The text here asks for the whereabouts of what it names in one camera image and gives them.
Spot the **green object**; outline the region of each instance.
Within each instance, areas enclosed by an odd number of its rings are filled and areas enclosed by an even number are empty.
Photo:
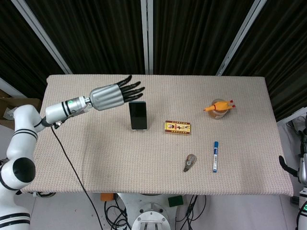
[[[170,207],[183,205],[183,198],[181,195],[173,196],[168,198],[168,204]]]

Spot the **black phone screen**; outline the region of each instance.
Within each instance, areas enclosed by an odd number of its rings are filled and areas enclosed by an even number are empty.
[[[132,129],[147,129],[146,102],[129,102]]]

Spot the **black curtain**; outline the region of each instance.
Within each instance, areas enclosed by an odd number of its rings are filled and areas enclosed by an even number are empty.
[[[269,0],[224,75],[265,77],[276,120],[307,106],[307,3]]]
[[[0,77],[27,97],[42,99],[58,64],[11,1],[0,1]]]
[[[254,0],[154,0],[155,74],[215,75]]]
[[[143,74],[139,0],[26,0],[74,74]]]

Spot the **floor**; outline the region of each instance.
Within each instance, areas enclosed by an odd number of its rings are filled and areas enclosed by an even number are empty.
[[[300,141],[293,129],[284,125],[279,127],[283,150],[288,165],[298,168]],[[0,158],[5,157],[13,131],[0,126]],[[302,186],[292,178],[295,195]],[[90,194],[103,223],[104,230],[109,230],[103,202],[99,194]],[[296,227],[297,207],[290,204],[289,197],[278,195],[221,195],[208,196],[207,206],[201,218],[192,223],[198,229],[227,230],[294,230]],[[177,210],[181,219],[186,211],[189,196],[184,197],[185,205]],[[16,196],[16,203],[32,212],[31,229],[99,229],[98,221],[91,204],[83,193],[56,194],[51,198],[33,197],[31,194]],[[196,216],[202,209],[204,197],[200,196],[195,206]]]

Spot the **orange object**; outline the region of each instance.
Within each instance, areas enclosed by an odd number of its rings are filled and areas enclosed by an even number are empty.
[[[234,102],[233,100],[228,102],[216,102],[213,105],[205,108],[204,111],[208,112],[211,110],[222,111],[222,110],[232,109],[235,108],[235,105],[229,105],[229,104],[233,102]]]
[[[101,193],[100,194],[101,201],[111,201],[114,200],[114,193]]]

